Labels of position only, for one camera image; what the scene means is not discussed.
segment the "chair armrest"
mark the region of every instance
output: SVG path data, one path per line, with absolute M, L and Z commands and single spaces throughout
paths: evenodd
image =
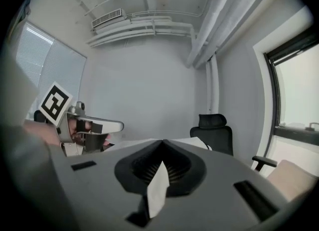
M 277 161 L 269 159 L 267 157 L 254 156 L 252 159 L 254 161 L 257 161 L 258 163 L 261 163 L 261 164 L 264 164 L 264 165 L 269 165 L 271 167 L 277 167 Z

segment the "window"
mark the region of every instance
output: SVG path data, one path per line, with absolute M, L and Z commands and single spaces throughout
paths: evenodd
M 319 37 L 314 28 L 265 58 L 274 96 L 271 136 L 319 145 Z
M 33 119 L 54 81 L 72 94 L 73 100 L 78 100 L 86 58 L 28 22 L 23 27 L 16 61 L 39 91 L 28 119 Z

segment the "air conditioning unit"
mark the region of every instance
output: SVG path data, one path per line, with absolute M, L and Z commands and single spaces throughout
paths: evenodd
M 109 12 L 91 22 L 94 30 L 101 29 L 115 22 L 123 21 L 127 18 L 125 11 L 121 8 Z

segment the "office chair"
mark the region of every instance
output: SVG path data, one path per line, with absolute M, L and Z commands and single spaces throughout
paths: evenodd
M 233 133 L 221 114 L 199 115 L 198 127 L 190 130 L 191 137 L 198 137 L 213 151 L 233 155 Z

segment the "window blinds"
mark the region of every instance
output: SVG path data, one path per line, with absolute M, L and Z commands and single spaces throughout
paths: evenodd
M 72 94 L 73 100 L 78 99 L 86 58 L 28 22 L 22 30 L 16 61 L 38 87 L 38 97 L 28 114 L 32 119 L 54 81 Z

